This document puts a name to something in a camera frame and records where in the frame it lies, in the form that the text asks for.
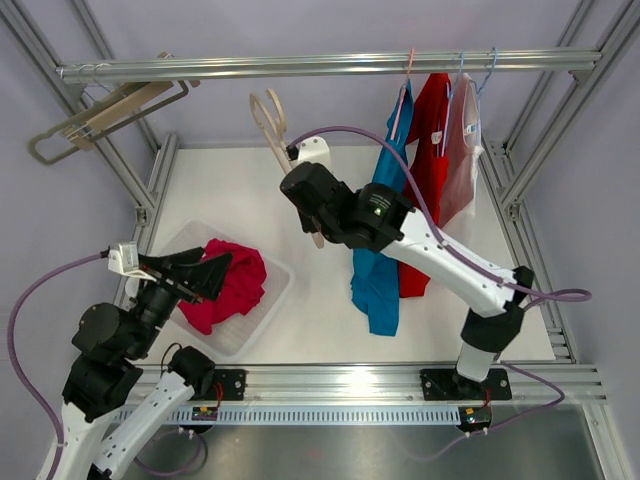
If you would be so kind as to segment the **light blue hanger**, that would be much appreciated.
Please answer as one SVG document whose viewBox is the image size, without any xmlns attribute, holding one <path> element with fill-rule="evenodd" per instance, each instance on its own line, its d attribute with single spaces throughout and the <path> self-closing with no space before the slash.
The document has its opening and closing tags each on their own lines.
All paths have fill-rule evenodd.
<svg viewBox="0 0 640 480">
<path fill-rule="evenodd" d="M 458 64 L 457 71 L 455 73 L 448 74 L 449 83 L 448 83 L 448 89 L 447 89 L 447 109 L 445 114 L 444 126 L 442 127 L 443 136 L 440 144 L 440 155 L 442 157 L 444 157 L 446 154 L 446 148 L 447 148 L 448 136 L 449 136 L 449 123 L 450 123 L 450 117 L 451 117 L 451 110 L 452 110 L 454 96 L 457 90 L 458 81 L 459 81 L 460 75 L 463 73 L 464 63 L 465 63 L 465 52 L 461 52 L 459 54 L 459 64 Z"/>
</svg>

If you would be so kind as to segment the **magenta t shirt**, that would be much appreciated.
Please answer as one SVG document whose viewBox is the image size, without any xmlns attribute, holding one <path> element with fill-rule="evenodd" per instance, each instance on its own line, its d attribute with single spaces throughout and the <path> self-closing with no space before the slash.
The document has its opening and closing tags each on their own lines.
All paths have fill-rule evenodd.
<svg viewBox="0 0 640 480">
<path fill-rule="evenodd" d="M 246 316 L 260 303 L 265 293 L 266 267 L 256 249 L 214 238 L 205 246 L 202 260 L 222 254 L 230 254 L 232 261 L 217 299 L 198 304 L 181 301 L 178 304 L 187 322 L 203 335 L 211 335 L 215 325 L 234 315 Z"/>
</svg>

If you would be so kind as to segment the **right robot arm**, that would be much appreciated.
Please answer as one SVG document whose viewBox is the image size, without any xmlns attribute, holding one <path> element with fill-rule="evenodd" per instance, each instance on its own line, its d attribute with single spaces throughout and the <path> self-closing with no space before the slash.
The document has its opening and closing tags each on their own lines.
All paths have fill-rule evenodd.
<svg viewBox="0 0 640 480">
<path fill-rule="evenodd" d="M 352 191 L 320 163 L 294 167 L 280 190 L 298 210 L 304 231 L 407 264 L 464 300 L 469 311 L 452 384 L 464 397 L 486 388 L 492 364 L 521 331 L 531 269 L 491 265 L 430 225 L 390 187 L 371 183 Z"/>
</svg>

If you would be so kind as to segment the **blue t shirt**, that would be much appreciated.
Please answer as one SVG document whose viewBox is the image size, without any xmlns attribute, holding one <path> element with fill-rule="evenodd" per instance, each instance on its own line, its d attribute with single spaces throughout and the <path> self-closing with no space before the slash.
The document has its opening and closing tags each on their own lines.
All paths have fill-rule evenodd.
<svg viewBox="0 0 640 480">
<path fill-rule="evenodd" d="M 405 164 L 408 163 L 406 143 L 411 128 L 414 100 L 409 80 L 400 118 L 397 141 L 390 139 L 397 102 L 387 121 L 386 141 L 394 148 Z M 373 175 L 373 182 L 391 187 L 401 193 L 406 175 L 394 155 L 382 147 Z M 369 331 L 379 336 L 393 337 L 399 325 L 399 276 L 398 262 L 366 249 L 353 253 L 354 274 L 351 279 L 352 302 L 367 315 Z"/>
</svg>

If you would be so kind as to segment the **beige plastic hanger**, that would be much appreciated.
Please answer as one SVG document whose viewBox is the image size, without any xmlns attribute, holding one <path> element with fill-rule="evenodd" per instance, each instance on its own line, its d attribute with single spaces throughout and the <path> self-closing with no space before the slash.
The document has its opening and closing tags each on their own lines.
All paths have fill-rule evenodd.
<svg viewBox="0 0 640 480">
<path fill-rule="evenodd" d="M 287 175 L 299 163 L 300 144 L 291 145 L 286 142 L 288 123 L 281 101 L 272 88 L 266 90 L 266 95 L 273 105 L 275 114 L 272 114 L 257 93 L 250 93 L 251 114 L 280 168 Z"/>
</svg>

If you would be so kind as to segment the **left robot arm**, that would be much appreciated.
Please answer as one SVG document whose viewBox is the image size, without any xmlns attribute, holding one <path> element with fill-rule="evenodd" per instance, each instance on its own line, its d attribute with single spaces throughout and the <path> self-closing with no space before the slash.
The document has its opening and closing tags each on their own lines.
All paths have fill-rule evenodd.
<svg viewBox="0 0 640 480">
<path fill-rule="evenodd" d="M 151 257 L 134 244 L 105 253 L 110 270 L 141 284 L 130 309 L 100 303 L 82 315 L 71 340 L 79 355 L 63 387 L 61 424 L 39 478 L 120 479 L 176 408 L 192 399 L 224 399 L 214 361 L 185 346 L 151 393 L 116 430 L 109 428 L 143 374 L 136 361 L 148 356 L 177 305 L 219 296 L 232 256 L 204 253 L 197 247 Z"/>
</svg>

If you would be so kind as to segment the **red t shirt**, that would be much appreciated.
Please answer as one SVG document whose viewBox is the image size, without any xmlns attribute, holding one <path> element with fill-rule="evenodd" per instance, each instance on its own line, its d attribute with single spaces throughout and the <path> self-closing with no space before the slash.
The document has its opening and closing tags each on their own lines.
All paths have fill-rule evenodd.
<svg viewBox="0 0 640 480">
<path fill-rule="evenodd" d="M 436 224 L 440 223 L 440 201 L 449 166 L 447 156 L 440 155 L 448 83 L 446 73 L 433 73 L 429 76 L 414 103 L 407 139 L 409 144 L 418 142 L 410 171 Z"/>
</svg>

